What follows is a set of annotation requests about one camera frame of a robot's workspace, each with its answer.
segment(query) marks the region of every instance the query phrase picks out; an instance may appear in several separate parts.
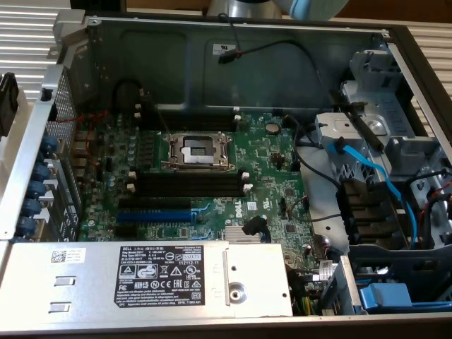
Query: cpu socket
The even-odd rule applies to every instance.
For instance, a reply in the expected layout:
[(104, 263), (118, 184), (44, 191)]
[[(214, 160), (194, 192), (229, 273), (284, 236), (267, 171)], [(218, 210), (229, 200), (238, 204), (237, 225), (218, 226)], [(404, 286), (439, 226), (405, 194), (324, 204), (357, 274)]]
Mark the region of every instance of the cpu socket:
[(166, 168), (183, 171), (228, 171), (235, 166), (229, 163), (228, 143), (232, 139), (218, 134), (177, 133), (169, 137)]

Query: power supply label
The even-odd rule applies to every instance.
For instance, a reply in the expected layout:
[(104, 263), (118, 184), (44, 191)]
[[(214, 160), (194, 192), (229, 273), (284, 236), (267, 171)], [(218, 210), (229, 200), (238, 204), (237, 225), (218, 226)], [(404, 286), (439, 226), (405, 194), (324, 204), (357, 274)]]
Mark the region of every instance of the power supply label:
[(122, 246), (114, 302), (127, 307), (199, 306), (203, 246)]

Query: red wire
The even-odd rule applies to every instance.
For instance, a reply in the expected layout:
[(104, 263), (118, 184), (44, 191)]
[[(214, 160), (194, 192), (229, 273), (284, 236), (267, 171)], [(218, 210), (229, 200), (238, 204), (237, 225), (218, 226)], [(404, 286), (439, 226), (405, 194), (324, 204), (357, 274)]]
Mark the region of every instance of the red wire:
[(99, 114), (82, 114), (79, 117), (76, 118), (72, 118), (72, 119), (62, 119), (62, 120), (56, 120), (56, 123), (64, 123), (64, 122), (71, 122), (71, 121), (77, 121), (77, 122), (81, 122), (83, 120), (85, 120), (86, 118), (91, 119), (90, 122), (90, 129), (86, 132), (86, 137), (85, 137), (85, 149), (86, 152), (88, 153), (88, 160), (90, 161), (91, 165), (94, 166), (95, 168), (97, 168), (97, 163), (93, 160), (93, 156), (91, 155), (90, 149), (88, 147), (88, 136), (90, 135), (90, 132), (93, 130), (94, 128), (94, 124), (96, 123), (98, 119), (103, 118), (105, 116), (107, 116), (108, 114), (108, 109), (106, 109), (104, 112), (99, 113)]
[[(452, 185), (452, 182), (448, 182), (447, 184), (442, 186), (440, 189), (437, 189), (435, 192), (432, 193), (431, 197), (433, 198), (434, 196), (440, 194), (441, 191), (443, 191), (444, 189), (448, 188), (450, 185)], [(419, 226), (422, 224), (422, 220), (423, 220), (424, 214), (425, 214), (425, 209), (427, 208), (427, 206), (428, 206), (428, 203), (426, 203), (424, 205), (424, 209), (422, 210), (422, 212), (419, 215)]]

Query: motherboard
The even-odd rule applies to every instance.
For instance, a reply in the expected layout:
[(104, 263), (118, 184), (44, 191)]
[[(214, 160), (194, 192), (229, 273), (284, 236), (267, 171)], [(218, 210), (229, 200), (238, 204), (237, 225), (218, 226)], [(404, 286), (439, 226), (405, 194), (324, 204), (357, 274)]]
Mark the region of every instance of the motherboard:
[(242, 231), (259, 216), (287, 265), (318, 267), (292, 131), (280, 117), (241, 113), (234, 131), (166, 133), (124, 116), (77, 133), (78, 241), (265, 242)]

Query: chip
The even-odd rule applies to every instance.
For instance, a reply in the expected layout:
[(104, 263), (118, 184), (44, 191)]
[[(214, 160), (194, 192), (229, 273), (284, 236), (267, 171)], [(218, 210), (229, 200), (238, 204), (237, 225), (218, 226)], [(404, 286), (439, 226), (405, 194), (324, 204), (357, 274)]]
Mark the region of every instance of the chip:
[(286, 225), (285, 226), (285, 232), (286, 233), (295, 233), (297, 231), (297, 228), (295, 225)]
[(295, 191), (293, 189), (285, 189), (284, 194), (285, 194), (285, 196), (294, 196)]
[(257, 150), (257, 156), (258, 157), (266, 157), (266, 156), (268, 156), (267, 150), (265, 148)]

